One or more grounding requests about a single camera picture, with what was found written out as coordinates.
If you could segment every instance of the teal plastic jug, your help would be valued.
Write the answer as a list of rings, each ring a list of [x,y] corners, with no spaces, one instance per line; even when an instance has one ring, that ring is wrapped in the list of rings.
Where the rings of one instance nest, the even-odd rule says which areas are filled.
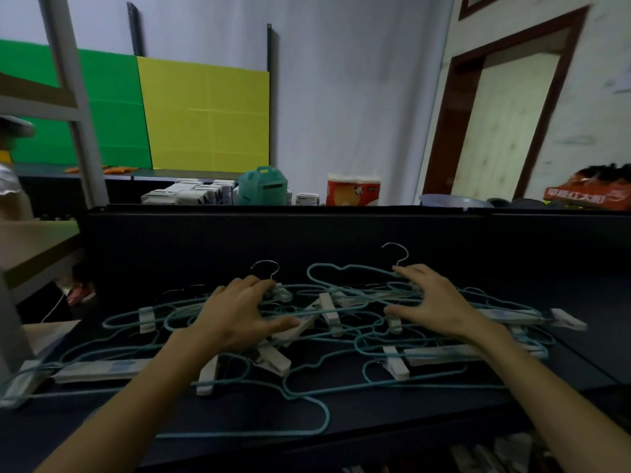
[[[259,166],[239,178],[240,206],[286,206],[287,179],[278,169]]]

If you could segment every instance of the forearm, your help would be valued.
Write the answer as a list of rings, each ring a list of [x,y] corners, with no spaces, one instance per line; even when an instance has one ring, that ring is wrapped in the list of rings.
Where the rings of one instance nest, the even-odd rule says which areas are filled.
[[[631,437],[493,326],[473,340],[528,414],[566,473],[631,470]]]
[[[165,413],[203,365],[177,332],[153,361],[79,427],[36,473],[111,473],[136,469]]]

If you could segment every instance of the hanger hook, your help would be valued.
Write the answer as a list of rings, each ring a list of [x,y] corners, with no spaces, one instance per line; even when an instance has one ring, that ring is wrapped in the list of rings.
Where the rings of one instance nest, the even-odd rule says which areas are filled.
[[[279,264],[278,262],[276,262],[275,260],[267,260],[267,259],[266,259],[266,260],[258,260],[257,262],[254,262],[254,263],[252,264],[252,267],[250,267],[250,270],[254,269],[254,268],[255,268],[257,265],[259,265],[261,262],[273,262],[273,263],[275,263],[275,264],[276,264],[276,270],[275,270],[275,271],[273,271],[273,272],[270,274],[270,276],[269,276],[272,280],[274,280],[274,276],[275,276],[275,275],[278,273],[278,271],[280,270],[280,264]]]
[[[396,261],[397,266],[399,265],[399,262],[403,262],[404,260],[406,260],[409,257],[408,250],[404,246],[402,246],[401,244],[397,244],[396,242],[386,242],[385,244],[383,244],[383,246],[381,246],[381,248],[383,249],[387,245],[397,245],[397,246],[401,247],[405,251],[405,257],[403,257],[403,259],[399,259],[399,260]]]

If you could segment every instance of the person's right hand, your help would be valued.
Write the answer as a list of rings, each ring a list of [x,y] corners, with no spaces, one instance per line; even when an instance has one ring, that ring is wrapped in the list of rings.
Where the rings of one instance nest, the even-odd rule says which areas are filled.
[[[495,324],[473,308],[449,279],[426,265],[394,266],[392,269],[418,284],[424,292],[424,299],[417,307],[388,305],[384,309],[385,314],[404,318],[442,335],[465,340],[473,340],[481,330],[494,328]]]

